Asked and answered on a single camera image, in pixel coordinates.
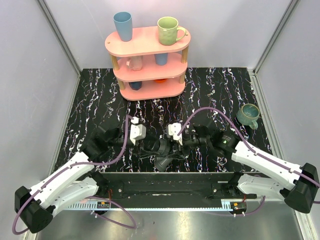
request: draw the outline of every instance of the ruler scale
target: ruler scale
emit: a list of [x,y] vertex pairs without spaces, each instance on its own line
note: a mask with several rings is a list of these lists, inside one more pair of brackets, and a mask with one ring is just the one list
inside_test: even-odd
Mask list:
[[[222,207],[182,207],[182,208],[126,208],[127,211],[167,211],[167,212],[231,212],[230,201],[221,200]],[[69,211],[122,211],[118,207],[111,207],[109,203],[97,200],[87,202],[78,201],[64,210]]]

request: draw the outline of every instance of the light purple wall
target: light purple wall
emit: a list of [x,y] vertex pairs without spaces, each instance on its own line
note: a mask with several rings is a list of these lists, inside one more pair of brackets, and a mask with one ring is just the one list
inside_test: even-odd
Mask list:
[[[300,1],[258,76],[286,159],[320,175],[319,13],[320,1]],[[320,236],[320,205],[311,216]]]
[[15,190],[48,176],[77,74],[36,1],[0,6],[0,239],[15,240]]
[[127,11],[134,27],[172,16],[191,33],[190,67],[253,68],[290,0],[46,0],[81,68],[111,68],[106,37]]

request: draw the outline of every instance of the teal ceramic mug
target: teal ceramic mug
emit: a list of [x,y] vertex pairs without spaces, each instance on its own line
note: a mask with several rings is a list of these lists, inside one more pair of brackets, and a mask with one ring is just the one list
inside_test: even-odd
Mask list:
[[248,103],[239,109],[236,118],[242,125],[247,125],[255,130],[258,128],[257,119],[259,118],[259,115],[259,108],[256,105]]
[[[178,20],[172,16],[164,16],[158,20],[158,39],[162,45],[170,46],[182,39],[186,34],[187,30],[183,27],[178,26]],[[182,30],[184,35],[178,37],[178,31]]]

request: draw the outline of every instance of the cup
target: cup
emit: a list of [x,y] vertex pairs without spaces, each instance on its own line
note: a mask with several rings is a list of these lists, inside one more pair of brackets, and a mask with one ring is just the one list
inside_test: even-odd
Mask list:
[[154,55],[155,57],[155,63],[163,66],[165,64],[167,64],[168,61],[168,53],[158,53]]
[[132,39],[132,17],[131,14],[122,11],[113,16],[114,25],[122,41],[128,42]]
[[133,90],[139,90],[142,87],[142,81],[133,81],[133,82],[129,82],[129,86],[130,88],[132,88]]
[[248,103],[239,109],[236,118],[242,125],[247,125],[255,130],[258,128],[257,119],[259,118],[259,115],[259,108],[256,105]]
[[141,70],[143,66],[143,56],[132,56],[128,58],[128,60],[126,61],[126,65],[133,71]]
[[[187,34],[187,30],[178,25],[178,20],[171,16],[164,16],[158,20],[158,39],[162,45],[173,45]],[[182,37],[177,38],[178,30],[184,31]]]

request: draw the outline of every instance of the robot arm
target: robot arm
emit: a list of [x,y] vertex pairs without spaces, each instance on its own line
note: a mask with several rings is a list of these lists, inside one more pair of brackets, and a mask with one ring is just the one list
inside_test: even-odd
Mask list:
[[[288,206],[302,213],[311,211],[318,187],[301,177],[299,173],[319,182],[317,169],[313,165],[306,163],[300,166],[284,161],[248,142],[244,143],[232,131],[212,131],[209,125],[194,125],[195,134],[190,139],[184,139],[181,144],[182,136],[178,136],[179,131],[175,131],[175,129],[180,130],[181,127],[177,125],[179,123],[169,124],[167,132],[181,148],[205,146],[210,153],[218,157],[245,164],[270,177],[234,173],[233,178],[224,186],[226,198],[228,196],[234,198],[237,193],[238,196],[241,195],[240,193],[256,194],[284,200]],[[168,164],[168,159],[161,159],[154,164],[156,167],[161,166],[160,169],[165,169],[162,163]]]
[[[296,173],[302,173],[319,182],[317,169],[308,163],[299,166],[283,161],[271,154],[263,152],[255,146],[248,146],[233,132],[209,130],[204,125],[194,125],[194,134],[183,139],[178,132],[182,129],[180,123],[167,126],[167,139],[158,139],[146,133],[146,127],[138,124],[139,120],[131,120],[130,135],[127,146],[139,145],[145,154],[156,156],[154,165],[160,171],[165,171],[173,159],[181,158],[190,152],[191,148],[205,146],[209,152],[218,157],[226,157],[239,162],[269,176],[255,177],[243,173],[234,173],[232,179],[222,189],[225,198],[238,198],[243,194],[257,194],[284,200],[291,208],[309,213],[316,197],[318,187],[305,180]],[[27,189],[22,186],[15,192],[14,207],[18,212],[23,205],[37,191],[39,193],[26,205],[21,212],[21,219],[32,233],[44,229],[59,212],[90,196],[104,197],[108,192],[108,180],[99,172],[94,172],[94,166],[85,164],[89,162],[99,163],[104,160],[103,155],[109,146],[122,146],[124,139],[118,125],[104,123],[100,125],[92,137],[83,144],[81,151],[77,152],[64,166],[51,176]],[[268,157],[274,163],[287,167],[288,170],[258,156]],[[85,178],[75,183],[77,179],[85,175]]]
[[[138,124],[137,118],[131,120],[128,145],[135,145],[146,135],[146,128]],[[23,209],[20,218],[32,233],[44,229],[63,209],[90,196],[104,197],[108,193],[109,182],[101,173],[94,171],[95,166],[87,163],[102,162],[109,146],[122,146],[123,138],[118,125],[103,123],[91,138],[83,144],[80,152],[49,177],[30,187],[20,187],[15,191],[15,212],[39,191]]]

